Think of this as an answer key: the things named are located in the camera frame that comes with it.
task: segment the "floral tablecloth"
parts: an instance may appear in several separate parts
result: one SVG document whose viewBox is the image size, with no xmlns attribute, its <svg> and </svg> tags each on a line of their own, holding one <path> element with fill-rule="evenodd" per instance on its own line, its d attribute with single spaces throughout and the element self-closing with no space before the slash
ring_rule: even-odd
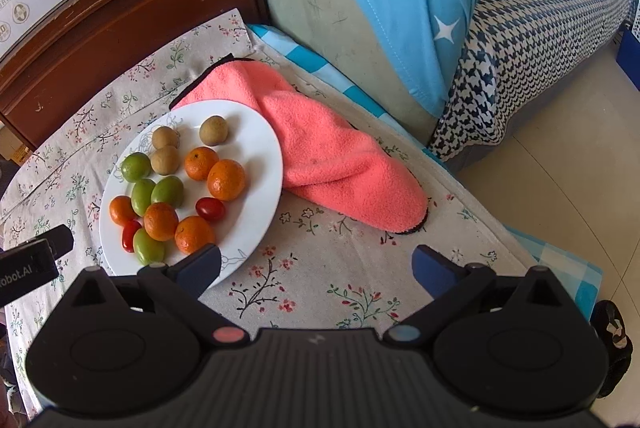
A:
<svg viewBox="0 0 640 428">
<path fill-rule="evenodd" d="M 228 53 L 280 69 L 297 90 L 377 138 L 420 181 L 430 197 L 430 213 L 420 231 L 399 236 L 283 192 L 258 249 L 201 296 L 208 306 L 251 334 L 262 326 L 384 331 L 431 300 L 412 277 L 410 256 L 418 244 L 428 244 L 457 264 L 485 262 L 501 274 L 523 274 L 534 264 L 446 170 L 271 49 L 231 11 L 165 45 L 98 93 L 31 156 L 0 202 L 5 248 L 61 223 L 75 239 L 73 251 L 57 261 L 59 278 L 6 308 L 18 382 L 31 416 L 40 409 L 24 370 L 32 339 L 83 267 L 100 264 L 110 271 L 98 216 L 114 163 L 136 134 L 168 112 L 184 84 Z M 120 176 L 117 170 L 114 176 Z"/>
</svg>

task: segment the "blue dot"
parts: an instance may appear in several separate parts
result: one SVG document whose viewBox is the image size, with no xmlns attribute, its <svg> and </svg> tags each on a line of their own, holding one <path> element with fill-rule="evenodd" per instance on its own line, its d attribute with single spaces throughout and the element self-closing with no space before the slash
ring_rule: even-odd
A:
<svg viewBox="0 0 640 428">
<path fill-rule="evenodd" d="M 420 331 L 412 325 L 396 325 L 389 330 L 389 337 L 395 342 L 413 342 L 420 337 Z"/>
</svg>

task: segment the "pink towel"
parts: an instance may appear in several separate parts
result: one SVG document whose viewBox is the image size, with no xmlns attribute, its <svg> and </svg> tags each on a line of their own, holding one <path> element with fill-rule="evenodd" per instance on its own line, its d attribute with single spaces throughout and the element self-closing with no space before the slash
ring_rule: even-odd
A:
<svg viewBox="0 0 640 428">
<path fill-rule="evenodd" d="M 272 67 L 221 61 L 201 78 L 175 106 L 230 100 L 260 112 L 280 141 L 283 188 L 380 230 L 411 233 L 424 223 L 427 197 L 411 172 Z"/>
</svg>

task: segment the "black device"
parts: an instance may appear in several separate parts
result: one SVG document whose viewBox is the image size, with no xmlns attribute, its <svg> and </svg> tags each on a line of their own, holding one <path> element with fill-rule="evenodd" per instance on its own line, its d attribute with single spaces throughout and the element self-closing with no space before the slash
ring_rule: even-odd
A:
<svg viewBox="0 0 640 428">
<path fill-rule="evenodd" d="M 452 264 L 426 246 L 436 299 L 390 328 L 261 329 L 254 341 L 198 296 L 212 244 L 167 267 L 85 268 L 26 357 L 49 427 L 602 428 L 588 409 L 600 340 L 545 267 L 521 278 Z"/>
<path fill-rule="evenodd" d="M 57 278 L 56 260 L 73 246 L 71 230 L 61 224 L 0 253 L 0 307 Z"/>
</svg>

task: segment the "wooden cabinet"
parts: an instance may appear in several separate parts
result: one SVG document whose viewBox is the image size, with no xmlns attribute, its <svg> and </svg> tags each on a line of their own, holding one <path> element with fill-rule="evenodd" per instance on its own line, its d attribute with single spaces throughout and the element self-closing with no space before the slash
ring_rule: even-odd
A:
<svg viewBox="0 0 640 428">
<path fill-rule="evenodd" d="M 68 0 L 0 62 L 0 120 L 35 150 L 117 76 L 180 34 L 266 0 Z"/>
</svg>

